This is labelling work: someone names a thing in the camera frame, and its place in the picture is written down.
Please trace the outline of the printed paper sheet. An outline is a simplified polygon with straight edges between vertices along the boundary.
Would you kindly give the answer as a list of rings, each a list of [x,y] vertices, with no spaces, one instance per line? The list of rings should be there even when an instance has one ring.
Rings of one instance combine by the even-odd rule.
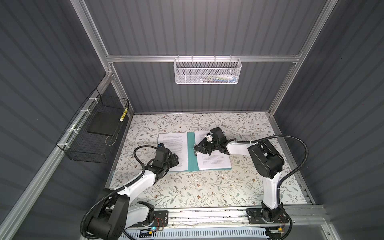
[[[187,133],[159,134],[158,143],[163,143],[166,148],[179,157],[179,164],[170,168],[170,172],[185,172],[188,170]]]
[[[195,132],[195,143],[199,144],[204,140],[205,136],[209,131],[199,131]],[[219,151],[214,151],[212,154],[204,155],[202,153],[196,152],[198,167],[200,171],[203,170],[227,170],[231,169],[231,161],[229,155],[220,153]]]

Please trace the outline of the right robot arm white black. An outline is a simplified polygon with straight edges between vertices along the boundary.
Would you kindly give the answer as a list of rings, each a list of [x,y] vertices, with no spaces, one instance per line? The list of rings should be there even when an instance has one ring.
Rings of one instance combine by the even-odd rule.
[[[225,155],[250,157],[256,171],[263,177],[261,217],[264,222],[273,223],[284,214],[280,206],[279,180],[285,161],[270,139],[282,137],[274,135],[259,140],[238,141],[227,139],[221,128],[214,128],[194,146],[194,151],[209,156],[213,152],[220,152]]]

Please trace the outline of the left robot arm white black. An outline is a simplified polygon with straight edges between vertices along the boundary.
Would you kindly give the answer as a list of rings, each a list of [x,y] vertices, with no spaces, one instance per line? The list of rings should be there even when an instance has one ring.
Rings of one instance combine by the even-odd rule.
[[[137,156],[144,148],[156,150],[155,157],[146,165]],[[117,240],[125,229],[137,223],[150,225],[155,217],[153,205],[139,201],[138,207],[130,205],[138,195],[154,186],[169,170],[179,164],[178,155],[160,143],[156,147],[144,145],[134,149],[133,156],[141,165],[142,171],[132,180],[113,190],[105,188],[99,199],[85,213],[80,223],[81,235],[89,240]]]

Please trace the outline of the teal paper folder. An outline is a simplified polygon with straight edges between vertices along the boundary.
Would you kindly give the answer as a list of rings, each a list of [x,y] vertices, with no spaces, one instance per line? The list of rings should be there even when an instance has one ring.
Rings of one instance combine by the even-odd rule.
[[[195,132],[186,132],[188,135],[188,170],[185,172],[199,171],[197,156],[194,150]]]

